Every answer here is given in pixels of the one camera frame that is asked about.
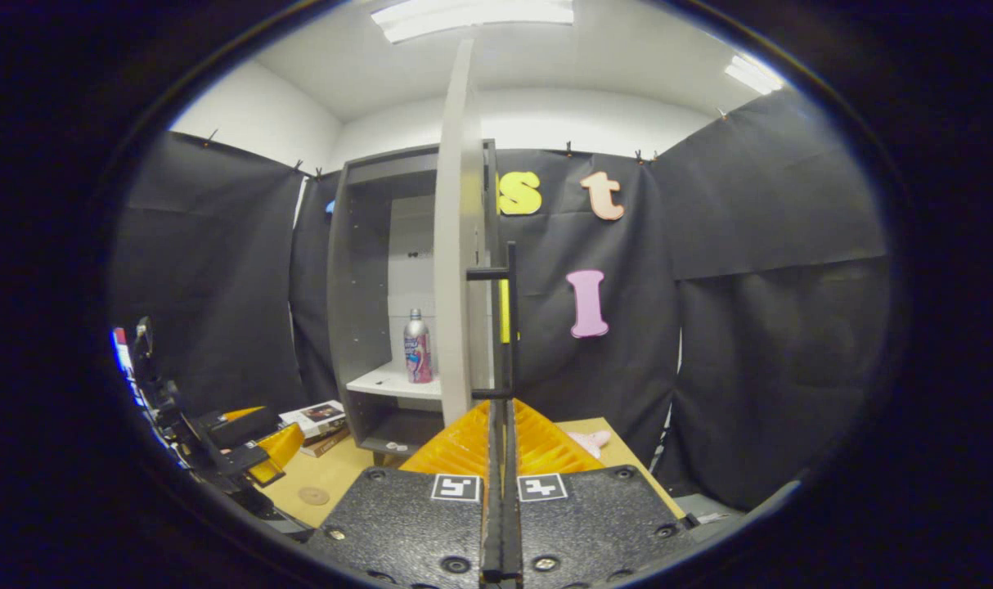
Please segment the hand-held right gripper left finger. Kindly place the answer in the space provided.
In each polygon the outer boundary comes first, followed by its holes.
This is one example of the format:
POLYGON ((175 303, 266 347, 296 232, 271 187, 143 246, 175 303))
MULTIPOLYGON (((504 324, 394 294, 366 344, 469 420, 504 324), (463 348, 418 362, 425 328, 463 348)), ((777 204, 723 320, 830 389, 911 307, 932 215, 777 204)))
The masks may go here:
POLYGON ((483 402, 402 467, 363 470, 311 555, 396 588, 481 588, 490 421, 483 402))

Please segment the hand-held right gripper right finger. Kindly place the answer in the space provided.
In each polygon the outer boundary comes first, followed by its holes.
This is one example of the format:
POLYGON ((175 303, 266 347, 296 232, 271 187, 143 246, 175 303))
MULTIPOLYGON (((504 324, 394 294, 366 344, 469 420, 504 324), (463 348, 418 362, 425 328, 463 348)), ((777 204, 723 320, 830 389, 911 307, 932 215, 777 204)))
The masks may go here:
POLYGON ((537 410, 506 407, 504 566, 519 588, 609 588, 695 548, 642 470, 606 466, 537 410))

